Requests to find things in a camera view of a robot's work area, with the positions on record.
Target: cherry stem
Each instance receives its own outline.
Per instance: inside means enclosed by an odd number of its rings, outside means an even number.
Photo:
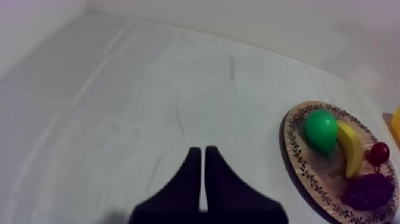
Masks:
[[[379,173],[380,172],[380,166],[374,166],[374,170],[375,170],[375,173]]]

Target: yellow object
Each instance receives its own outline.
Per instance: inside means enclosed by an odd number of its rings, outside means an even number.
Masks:
[[[363,149],[357,134],[343,120],[337,121],[337,138],[345,148],[347,157],[346,177],[351,178],[358,173],[363,162]]]
[[[400,140],[400,107],[396,110],[393,115],[391,125],[396,133],[397,138]]]

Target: white wall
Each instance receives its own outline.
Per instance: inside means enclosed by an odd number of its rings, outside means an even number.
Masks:
[[[400,84],[398,0],[91,0],[89,8],[250,43],[376,88]]]
[[[0,0],[0,78],[86,7],[86,0]]]

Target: wooden plate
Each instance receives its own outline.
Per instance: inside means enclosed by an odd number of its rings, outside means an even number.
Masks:
[[[310,112],[316,109],[326,109],[336,119],[347,122],[358,134],[363,150],[369,150],[377,142],[371,131],[345,110],[318,101],[297,105],[288,112],[284,120],[283,140],[289,161],[301,184],[315,202],[340,223],[390,222],[397,211],[399,202],[398,183],[392,163],[387,161],[380,169],[380,172],[389,176],[395,184],[395,193],[385,206],[372,211],[355,211],[342,203],[340,196],[348,183],[345,177],[346,160],[342,146],[336,144],[337,149],[332,159],[328,160],[324,155],[312,151],[304,138],[304,121]],[[364,159],[360,174],[373,172],[373,167]]]

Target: grape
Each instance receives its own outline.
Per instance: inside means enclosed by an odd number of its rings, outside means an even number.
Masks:
[[[354,180],[342,196],[342,201],[354,210],[367,211],[385,205],[392,198],[395,186],[381,173]]]

